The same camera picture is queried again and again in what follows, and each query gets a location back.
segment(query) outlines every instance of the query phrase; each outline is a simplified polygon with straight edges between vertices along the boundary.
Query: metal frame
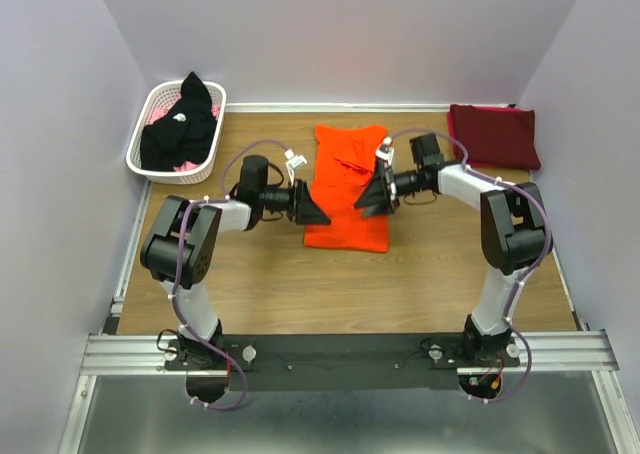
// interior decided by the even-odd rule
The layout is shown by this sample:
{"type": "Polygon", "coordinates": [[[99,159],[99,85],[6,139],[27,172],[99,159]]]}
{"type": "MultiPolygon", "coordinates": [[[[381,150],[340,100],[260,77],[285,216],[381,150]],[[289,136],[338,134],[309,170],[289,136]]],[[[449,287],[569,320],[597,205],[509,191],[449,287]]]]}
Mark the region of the metal frame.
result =
{"type": "MultiPolygon", "coordinates": [[[[604,331],[530,332],[525,337],[531,346],[534,372],[616,371],[618,363],[604,331]]],[[[164,346],[172,336],[164,337],[164,346]]],[[[509,372],[522,372],[527,354],[522,341],[520,362],[509,372]]],[[[166,371],[165,359],[156,347],[155,336],[91,336],[87,342],[81,376],[154,376],[181,375],[184,372],[166,371]]],[[[459,368],[458,374],[484,372],[486,368],[459,368]]],[[[198,371],[189,375],[220,375],[226,371],[198,371]]]]}
{"type": "MultiPolygon", "coordinates": [[[[110,314],[115,317],[120,316],[122,312],[151,187],[152,184],[146,181],[113,296],[110,314]]],[[[569,305],[573,309],[573,303],[555,250],[553,255],[569,305]]],[[[618,370],[618,364],[608,337],[604,331],[589,331],[582,321],[578,319],[578,322],[579,327],[583,329],[582,331],[524,334],[533,352],[532,370],[535,372],[591,371],[618,453],[638,454],[640,453],[640,440],[615,373],[618,370]]],[[[60,454],[76,454],[78,452],[99,376],[186,375],[184,372],[165,371],[164,358],[162,353],[156,349],[155,341],[154,336],[99,335],[89,337],[59,449],[60,454]]],[[[520,348],[520,360],[526,364],[524,346],[519,339],[516,339],[516,343],[520,348]]],[[[524,367],[509,368],[513,372],[519,372],[523,369],[524,367]]],[[[469,374],[472,373],[472,370],[459,369],[458,373],[469,374]]],[[[191,372],[189,375],[215,376],[226,375],[226,372],[191,372]]]]}

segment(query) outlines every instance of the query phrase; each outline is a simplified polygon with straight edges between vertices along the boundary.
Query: screw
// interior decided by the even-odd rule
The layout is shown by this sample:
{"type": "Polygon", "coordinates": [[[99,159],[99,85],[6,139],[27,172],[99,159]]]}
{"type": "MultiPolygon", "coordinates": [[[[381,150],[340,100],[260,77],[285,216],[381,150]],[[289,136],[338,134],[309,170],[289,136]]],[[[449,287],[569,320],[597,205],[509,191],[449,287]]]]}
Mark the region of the screw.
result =
{"type": "Polygon", "coordinates": [[[429,357],[434,361],[442,359],[442,348],[437,345],[433,345],[429,348],[429,357]]]}
{"type": "Polygon", "coordinates": [[[506,350],[509,357],[512,357],[513,359],[520,357],[520,348],[515,344],[509,344],[506,350]]]}
{"type": "Polygon", "coordinates": [[[164,353],[164,360],[165,361],[175,361],[178,358],[178,353],[177,352],[173,352],[173,351],[167,351],[164,353]]]}
{"type": "Polygon", "coordinates": [[[256,358],[256,354],[256,348],[252,345],[248,345],[242,350],[242,358],[247,362],[253,361],[256,358]]]}

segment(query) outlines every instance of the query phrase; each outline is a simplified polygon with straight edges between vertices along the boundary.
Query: pink cloth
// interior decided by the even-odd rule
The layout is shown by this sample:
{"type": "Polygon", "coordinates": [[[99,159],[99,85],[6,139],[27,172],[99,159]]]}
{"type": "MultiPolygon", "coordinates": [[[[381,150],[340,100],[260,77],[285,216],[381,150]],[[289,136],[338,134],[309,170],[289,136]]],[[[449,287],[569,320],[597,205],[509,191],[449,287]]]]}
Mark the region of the pink cloth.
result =
{"type": "MultiPolygon", "coordinates": [[[[153,124],[161,117],[166,116],[168,112],[169,112],[169,109],[167,109],[166,107],[154,109],[153,111],[151,111],[151,119],[149,119],[149,122],[147,124],[153,124]]],[[[214,105],[213,108],[211,108],[211,114],[213,114],[213,117],[215,117],[217,121],[218,118],[220,117],[220,106],[214,105]]],[[[200,167],[200,166],[201,164],[194,164],[193,162],[186,161],[183,165],[174,167],[173,170],[176,172],[187,172],[187,171],[192,171],[196,167],[200,167]]]]}

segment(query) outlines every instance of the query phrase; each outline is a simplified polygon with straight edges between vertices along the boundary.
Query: wooden table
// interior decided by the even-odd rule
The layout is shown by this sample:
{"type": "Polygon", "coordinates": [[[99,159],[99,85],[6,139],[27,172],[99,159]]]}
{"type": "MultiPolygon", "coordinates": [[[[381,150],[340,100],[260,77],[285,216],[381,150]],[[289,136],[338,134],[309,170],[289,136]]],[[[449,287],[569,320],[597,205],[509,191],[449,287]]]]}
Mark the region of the wooden table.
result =
{"type": "MultiPolygon", "coordinates": [[[[382,124],[390,133],[408,127],[447,130],[442,113],[227,114],[211,177],[192,186],[154,185],[141,240],[166,196],[220,196],[223,168],[254,140],[280,139],[304,154],[309,164],[297,175],[311,181],[314,126],[320,123],[344,128],[382,124]]],[[[412,167],[408,141],[409,137],[395,144],[397,169],[412,167]]],[[[446,142],[440,146],[451,158],[451,147],[446,142]]],[[[252,152],[284,166],[277,147],[263,145],[252,152]]],[[[228,187],[236,182],[239,169],[240,162],[231,171],[228,187]]],[[[528,179],[521,171],[489,172],[517,182],[528,179]]],[[[430,194],[421,196],[428,199],[430,194]]],[[[480,248],[479,213],[446,197],[431,205],[402,206],[390,218],[390,237],[386,254],[313,249],[303,247],[301,226],[287,220],[260,223],[253,231],[218,237],[205,282],[229,333],[461,330],[479,298],[487,269],[480,248]]],[[[527,283],[514,320],[525,331],[575,329],[552,257],[527,283]]],[[[157,334],[176,326],[166,294],[136,257],[118,333],[157,334]]]]}

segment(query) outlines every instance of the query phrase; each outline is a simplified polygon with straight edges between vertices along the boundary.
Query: plastic basket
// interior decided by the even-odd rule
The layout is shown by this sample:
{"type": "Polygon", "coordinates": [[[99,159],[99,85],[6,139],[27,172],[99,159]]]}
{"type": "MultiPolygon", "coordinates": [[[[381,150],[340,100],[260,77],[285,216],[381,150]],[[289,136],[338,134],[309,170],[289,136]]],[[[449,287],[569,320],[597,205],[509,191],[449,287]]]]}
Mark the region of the plastic basket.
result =
{"type": "Polygon", "coordinates": [[[222,128],[224,109],[227,103],[227,93],[219,84],[206,81],[204,85],[207,86],[209,90],[213,104],[220,106],[216,132],[213,135],[213,142],[211,143],[211,150],[209,151],[207,159],[197,168],[187,172],[160,172],[142,169],[142,162],[140,161],[140,138],[142,137],[142,130],[151,119],[151,113],[155,109],[169,109],[180,99],[181,85],[182,81],[165,82],[149,93],[142,108],[142,113],[136,123],[133,135],[131,136],[131,141],[129,142],[129,148],[127,149],[127,165],[129,169],[136,174],[147,177],[152,182],[162,184],[197,184],[209,177],[211,169],[213,169],[213,161],[216,157],[218,142],[220,141],[220,129],[222,128]]]}

